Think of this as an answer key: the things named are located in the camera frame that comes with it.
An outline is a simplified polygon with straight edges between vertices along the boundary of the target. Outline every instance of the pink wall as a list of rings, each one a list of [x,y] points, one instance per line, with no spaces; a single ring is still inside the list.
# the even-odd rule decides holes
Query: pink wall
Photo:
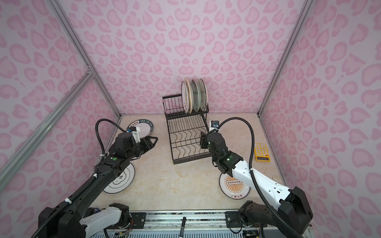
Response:
[[[44,0],[0,3],[0,171],[84,75]]]
[[[319,0],[264,122],[320,238],[381,236],[381,2]]]
[[[61,4],[122,113],[204,78],[211,112],[256,112],[304,0],[66,0]]]
[[[30,237],[40,212],[55,207],[82,185],[98,163],[97,120],[114,113],[91,81],[0,194],[0,236]],[[103,143],[113,125],[99,124]]]

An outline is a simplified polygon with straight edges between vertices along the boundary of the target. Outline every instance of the orange sunburst pattern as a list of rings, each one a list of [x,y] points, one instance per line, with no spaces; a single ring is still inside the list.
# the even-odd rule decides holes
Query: orange sunburst pattern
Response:
[[[225,186],[229,191],[233,193],[238,193],[243,189],[243,182],[229,175],[225,178]]]

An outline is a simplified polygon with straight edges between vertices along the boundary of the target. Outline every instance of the yellow calculator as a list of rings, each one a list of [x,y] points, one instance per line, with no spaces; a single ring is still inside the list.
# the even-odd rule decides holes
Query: yellow calculator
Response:
[[[255,143],[254,151],[256,161],[270,162],[270,155],[266,144]]]

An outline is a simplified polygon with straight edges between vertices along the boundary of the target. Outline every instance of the upright plate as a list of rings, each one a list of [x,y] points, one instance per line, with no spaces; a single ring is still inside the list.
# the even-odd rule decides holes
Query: upright plate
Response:
[[[192,113],[192,109],[193,109],[193,93],[192,93],[191,84],[189,83],[188,78],[185,78],[185,79],[184,79],[184,82],[185,82],[186,85],[188,85],[188,92],[189,92],[189,100],[190,100],[190,103],[189,103],[188,112],[189,112],[189,113]]]
[[[192,87],[192,91],[193,91],[193,99],[194,99],[193,110],[195,112],[198,112],[200,110],[200,101],[201,101],[200,89],[196,81],[194,81],[193,79],[190,82],[190,86]]]
[[[184,108],[184,112],[188,113],[191,101],[189,99],[188,86],[185,81],[181,82],[181,96],[182,96],[182,107]]]
[[[147,119],[139,119],[131,123],[128,127],[130,128],[131,126],[136,126],[140,128],[139,132],[139,138],[143,138],[146,136],[149,136],[151,132],[154,130],[154,124]]]
[[[105,189],[106,193],[118,193],[125,190],[132,182],[135,176],[135,168],[132,164],[128,165],[127,168],[120,174],[119,177],[114,179]]]
[[[200,89],[200,110],[205,111],[207,109],[207,103],[208,103],[207,88],[205,87],[204,81],[202,79],[199,79],[199,81],[197,82],[197,85]]]
[[[245,198],[250,192],[248,185],[228,174],[219,176],[219,187],[226,196],[236,200]]]

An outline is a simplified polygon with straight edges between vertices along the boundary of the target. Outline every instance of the wire rack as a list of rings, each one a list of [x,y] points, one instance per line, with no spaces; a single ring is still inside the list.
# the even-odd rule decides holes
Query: wire rack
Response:
[[[204,111],[187,114],[182,107],[181,94],[163,97],[163,104],[173,163],[209,157],[209,150],[200,147],[201,132],[208,131],[208,106]]]

